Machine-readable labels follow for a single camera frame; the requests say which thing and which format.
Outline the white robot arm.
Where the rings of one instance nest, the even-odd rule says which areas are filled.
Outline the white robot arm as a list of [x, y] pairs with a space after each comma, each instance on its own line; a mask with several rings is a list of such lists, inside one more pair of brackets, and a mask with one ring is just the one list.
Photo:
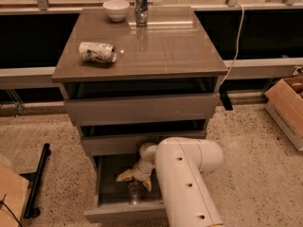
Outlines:
[[221, 147], [209, 140], [169, 137], [145, 143], [133, 168], [117, 176], [119, 182], [137, 180], [152, 188], [156, 173], [169, 227], [223, 227], [223, 221], [202, 175], [223, 164]]

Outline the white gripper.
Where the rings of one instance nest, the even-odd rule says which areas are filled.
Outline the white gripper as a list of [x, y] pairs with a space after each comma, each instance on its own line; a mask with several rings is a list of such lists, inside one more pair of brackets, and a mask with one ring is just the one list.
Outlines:
[[116, 177], [116, 181], [118, 183], [120, 182], [129, 182], [133, 177], [143, 182], [143, 185], [147, 188], [149, 192], [152, 191], [152, 181], [150, 179], [152, 171], [154, 169], [154, 164], [146, 165], [146, 164], [135, 164], [133, 169], [127, 169], [124, 172], [120, 173]]

